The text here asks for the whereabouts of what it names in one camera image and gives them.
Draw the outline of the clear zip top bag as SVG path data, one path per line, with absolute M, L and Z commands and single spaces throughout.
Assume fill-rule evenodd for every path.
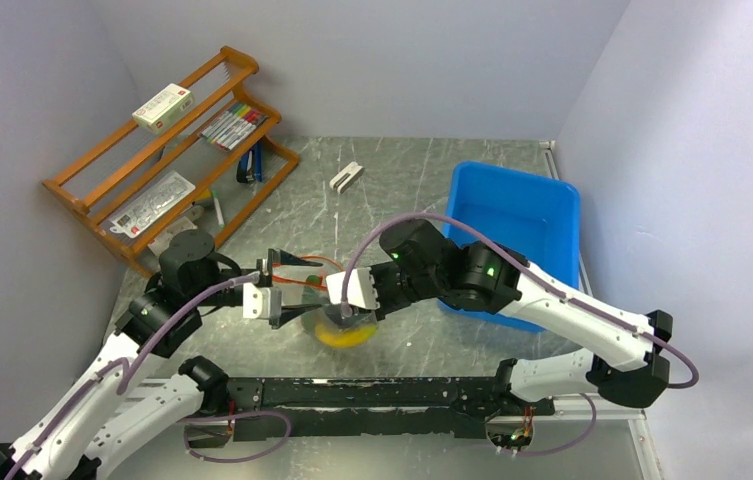
M 378 331 L 374 314 L 363 313 L 344 317 L 338 305 L 329 300 L 326 280 L 342 270 L 337 261 L 319 255 L 305 255 L 303 259 L 317 266 L 282 266 L 275 264 L 275 284 L 284 286 L 285 302 L 317 304 L 321 307 L 299 317 L 303 330 L 328 347 L 348 349 L 366 343 Z

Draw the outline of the green chili pepper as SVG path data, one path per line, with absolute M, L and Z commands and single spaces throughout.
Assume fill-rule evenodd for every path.
M 325 285 L 324 277 L 317 274 L 309 275 L 305 279 L 303 293 L 311 296 L 325 297 L 327 295 L 327 287 Z

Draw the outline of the yellow banana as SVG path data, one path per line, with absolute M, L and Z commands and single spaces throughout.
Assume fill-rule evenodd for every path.
M 314 335 L 322 344 L 346 349 L 364 344 L 378 331 L 377 324 L 360 324 L 350 328 L 337 328 L 334 324 L 318 323 L 314 328 Z

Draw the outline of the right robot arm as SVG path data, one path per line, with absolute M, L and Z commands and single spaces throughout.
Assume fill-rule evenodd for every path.
M 635 314 L 612 307 L 492 242 L 459 247 L 426 219 L 390 225 L 379 245 L 389 261 L 328 277 L 332 304 L 347 303 L 382 320 L 437 299 L 455 310 L 532 323 L 578 344 L 569 354 L 516 361 L 491 389 L 502 413 L 554 395 L 588 393 L 646 408 L 670 386 L 670 363 L 661 352 L 673 319 L 661 310 Z

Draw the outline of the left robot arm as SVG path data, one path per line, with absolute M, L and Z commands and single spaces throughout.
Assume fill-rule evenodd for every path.
M 277 326 L 303 310 L 273 300 L 274 266 L 316 264 L 271 249 L 256 268 L 243 270 L 217 251 L 209 233 L 176 234 L 147 291 L 129 304 L 83 375 L 30 430 L 0 443 L 0 479 L 105 479 L 171 425 L 229 408 L 228 376 L 196 356 L 139 403 L 118 410 L 201 327 L 200 307 L 241 307 Z

